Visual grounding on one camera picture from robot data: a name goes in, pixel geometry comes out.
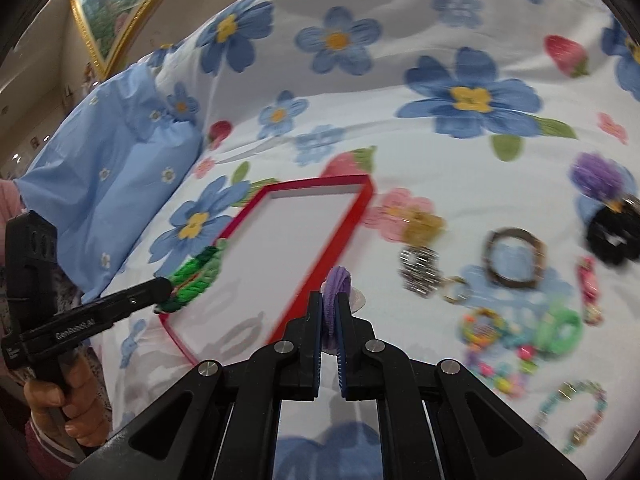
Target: sleeve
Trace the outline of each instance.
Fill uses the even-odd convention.
[[[65,480],[78,465],[70,451],[55,443],[29,420],[25,426],[27,453],[44,480]]]

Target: finger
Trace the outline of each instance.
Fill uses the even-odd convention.
[[[65,380],[72,388],[79,388],[93,376],[89,363],[84,356],[80,355],[69,371],[65,373]]]
[[[46,411],[31,412],[31,418],[40,430],[54,440],[60,436],[60,430]]]
[[[73,438],[83,438],[97,430],[103,420],[104,406],[95,399],[86,412],[65,424],[65,431]]]
[[[78,444],[86,447],[101,446],[107,441],[107,436],[109,436],[109,423],[105,419],[91,435],[79,438]]]
[[[76,418],[86,412],[98,396],[98,383],[95,378],[89,379],[79,388],[71,390],[66,396],[67,404],[62,411],[69,418]]]
[[[62,406],[65,396],[62,390],[54,383],[32,380],[24,385],[24,397],[34,411],[42,411],[44,408]]]

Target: turquoise beaded bracelet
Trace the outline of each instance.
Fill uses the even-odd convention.
[[[542,403],[540,411],[533,421],[534,429],[549,440],[549,437],[545,433],[545,430],[542,429],[542,426],[546,423],[548,416],[553,413],[553,410],[556,408],[556,404],[558,404],[560,400],[569,401],[575,394],[583,392],[593,395],[596,399],[596,410],[590,418],[572,428],[569,442],[562,448],[562,452],[564,454],[569,454],[573,452],[576,447],[585,444],[587,439],[595,433],[598,424],[601,423],[604,417],[604,411],[607,409],[607,393],[602,389],[602,386],[598,383],[592,383],[591,381],[580,381],[575,385],[571,383],[564,383],[555,393],[551,394],[548,399]]]

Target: purple pom pom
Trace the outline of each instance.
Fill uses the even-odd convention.
[[[581,153],[571,168],[571,181],[580,191],[600,202],[620,196],[622,175],[613,160],[605,160],[598,153]]]

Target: yellow hair clip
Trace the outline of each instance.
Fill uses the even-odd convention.
[[[427,247],[446,227],[443,218],[423,211],[408,212],[402,220],[407,222],[402,233],[402,241],[412,247]]]

